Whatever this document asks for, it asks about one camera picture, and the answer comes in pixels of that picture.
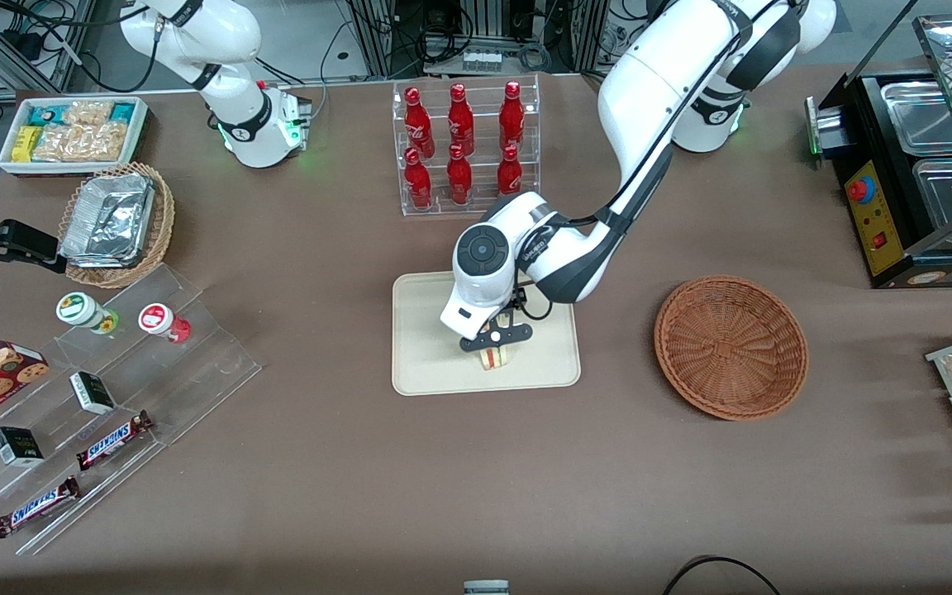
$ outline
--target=small black box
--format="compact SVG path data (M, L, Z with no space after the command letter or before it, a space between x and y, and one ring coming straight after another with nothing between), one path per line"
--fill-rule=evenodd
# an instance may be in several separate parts
M0 456L3 463L16 467L34 467L43 460L31 430L8 426L0 428Z
M95 415L108 415L116 403L112 402L108 388L101 378L89 372L77 372L69 377L72 382L72 392L79 399L79 406Z

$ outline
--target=brown wicker basket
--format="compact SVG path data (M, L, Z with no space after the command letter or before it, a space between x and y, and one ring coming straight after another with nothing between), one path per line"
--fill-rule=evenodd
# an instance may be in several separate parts
M145 253L139 264L129 269L81 269L69 264L64 274L68 275L72 281L84 283L84 285L94 285L103 289L118 289L127 287L130 283L139 281L154 270L157 264L164 259L167 252L167 245L171 241L171 226L174 225L174 197L171 196L171 188L167 188L164 178L156 173L155 169L142 163L128 163L112 169L106 169L105 172L95 174L99 178L108 178L112 176L124 176L124 174L143 174L148 176L156 184L156 194L154 196L154 211L149 216L149 230L146 232ZM72 220L72 211L76 206L76 199L79 198L80 185L72 193L72 199L69 205L64 208L64 217L61 217L61 223L57 226L57 241L64 238L65 230L68 230L69 222Z
M724 419L760 419L800 393L809 360L796 317L747 279L683 283L660 308L653 344L681 396Z

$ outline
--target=clear acrylic shelf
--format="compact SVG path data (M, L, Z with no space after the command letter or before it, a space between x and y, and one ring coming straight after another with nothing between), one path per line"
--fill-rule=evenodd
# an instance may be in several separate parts
M505 99L506 82L521 84L521 102L524 104L524 142L519 147L517 161L521 163L522 191L539 191L541 181L540 88L539 78L528 76L488 76L488 78L461 79L465 95L473 108L476 132L476 151L469 155L473 170L472 199L465 206L450 200L450 184L446 165L450 162L450 132L446 114L450 111L450 85L458 79L420 79L395 83L392 100L392 128L396 141L396 169L399 172L399 196L403 215L464 215L487 211L498 200L498 165L502 162L502 148L498 145L498 112ZM431 136L436 152L424 165L431 176L431 208L418 211L413 207L407 191L403 170L407 167L403 151L409 146L407 136L407 102L403 91L416 87L421 91L421 102L431 117Z
M16 554L38 553L259 372L245 347L197 299L199 293L162 264L106 302L120 315L111 335L73 328L49 343L52 374L30 394L15 396L19 402L0 414L0 426L30 429L46 459L27 469L0 460L0 516L56 488L69 475L76 475L83 497L24 524L0 540L0 547ZM137 328L137 312L151 302L166 302L189 320L193 332L185 342L169 343ZM102 378L117 404L112 413L94 415L79 406L69 385L77 369ZM79 471L77 453L142 410L154 428L91 469Z

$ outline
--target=jar lid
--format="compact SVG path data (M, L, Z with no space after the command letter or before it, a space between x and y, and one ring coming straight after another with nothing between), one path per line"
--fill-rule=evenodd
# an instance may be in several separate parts
M164 304L149 304L142 308L139 315L139 327L151 335L159 335L171 328L174 312Z
M57 302L58 320L67 321L69 324L80 324L89 321L94 316L98 305L94 298L83 291L73 291Z

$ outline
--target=yellow control panel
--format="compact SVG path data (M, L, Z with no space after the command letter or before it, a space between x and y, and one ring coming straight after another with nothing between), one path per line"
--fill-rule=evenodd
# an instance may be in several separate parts
M854 214L854 226L858 227L858 237L862 242L865 260L873 275L882 274L892 264L902 260L902 241L898 239L895 221L888 210L888 201L880 191L880 177L877 177L873 162L866 163L853 178L843 186Z

